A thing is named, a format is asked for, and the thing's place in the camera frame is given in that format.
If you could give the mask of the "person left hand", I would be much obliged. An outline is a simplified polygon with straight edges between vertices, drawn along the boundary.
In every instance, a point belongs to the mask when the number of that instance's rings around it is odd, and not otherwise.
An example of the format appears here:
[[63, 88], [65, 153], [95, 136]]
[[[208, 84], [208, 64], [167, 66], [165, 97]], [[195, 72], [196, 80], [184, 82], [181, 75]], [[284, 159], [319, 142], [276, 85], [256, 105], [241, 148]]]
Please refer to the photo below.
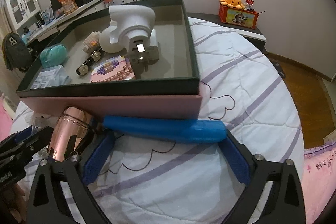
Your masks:
[[27, 222], [25, 195], [25, 191], [17, 183], [1, 191], [1, 223]]

